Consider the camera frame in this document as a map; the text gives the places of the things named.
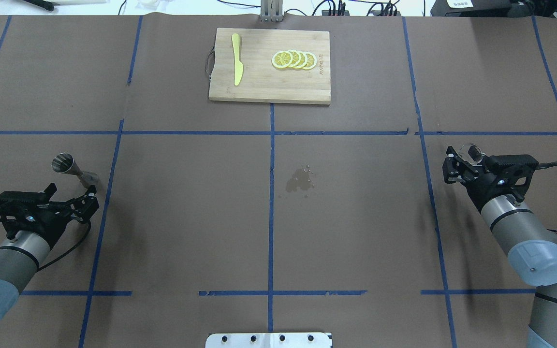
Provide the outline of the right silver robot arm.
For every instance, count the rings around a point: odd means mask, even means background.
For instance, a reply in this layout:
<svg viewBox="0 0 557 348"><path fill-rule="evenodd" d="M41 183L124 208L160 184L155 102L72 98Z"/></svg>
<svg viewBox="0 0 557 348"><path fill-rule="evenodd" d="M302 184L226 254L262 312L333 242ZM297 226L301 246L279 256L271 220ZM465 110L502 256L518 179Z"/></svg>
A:
<svg viewBox="0 0 557 348"><path fill-rule="evenodd" d="M460 183L509 264L535 287L528 325L529 348L557 348L557 230L535 216L525 195L535 171L557 166L528 154L487 156L473 143L446 150L446 184Z"/></svg>

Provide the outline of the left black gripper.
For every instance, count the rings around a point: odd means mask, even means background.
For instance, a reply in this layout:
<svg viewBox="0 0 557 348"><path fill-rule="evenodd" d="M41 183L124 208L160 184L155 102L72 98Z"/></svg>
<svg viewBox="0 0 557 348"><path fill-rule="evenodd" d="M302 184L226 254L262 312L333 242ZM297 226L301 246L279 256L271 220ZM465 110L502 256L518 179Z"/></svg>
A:
<svg viewBox="0 0 557 348"><path fill-rule="evenodd" d="M82 196L63 203L50 201L56 191L56 184L49 183L40 192L2 192L0 223L6 231L6 239L16 239L21 231L31 232L53 249L69 222L89 223L100 207L97 188L88 188Z"/></svg>

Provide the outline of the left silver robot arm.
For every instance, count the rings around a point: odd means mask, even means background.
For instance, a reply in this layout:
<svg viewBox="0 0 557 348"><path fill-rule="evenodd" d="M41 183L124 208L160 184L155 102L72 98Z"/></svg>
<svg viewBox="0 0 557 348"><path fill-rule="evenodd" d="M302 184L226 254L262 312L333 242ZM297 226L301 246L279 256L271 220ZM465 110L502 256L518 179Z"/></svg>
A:
<svg viewBox="0 0 557 348"><path fill-rule="evenodd" d="M91 227L99 209L97 188L67 201L54 201L56 185L39 192L4 191L0 194L0 223L6 238L0 244L0 320L17 303L71 221Z"/></svg>

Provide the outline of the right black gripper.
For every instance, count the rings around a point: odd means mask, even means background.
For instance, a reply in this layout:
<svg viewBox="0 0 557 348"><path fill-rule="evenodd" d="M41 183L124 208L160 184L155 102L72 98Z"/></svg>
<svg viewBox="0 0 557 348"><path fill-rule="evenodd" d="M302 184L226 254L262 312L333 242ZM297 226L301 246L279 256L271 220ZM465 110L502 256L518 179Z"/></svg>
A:
<svg viewBox="0 0 557 348"><path fill-rule="evenodd" d="M479 164L471 165L458 157L458 150L449 146L442 174L446 184L464 185L477 211L482 211L486 203L498 196L511 195L516 202L524 202L538 165L529 155L485 155Z"/></svg>

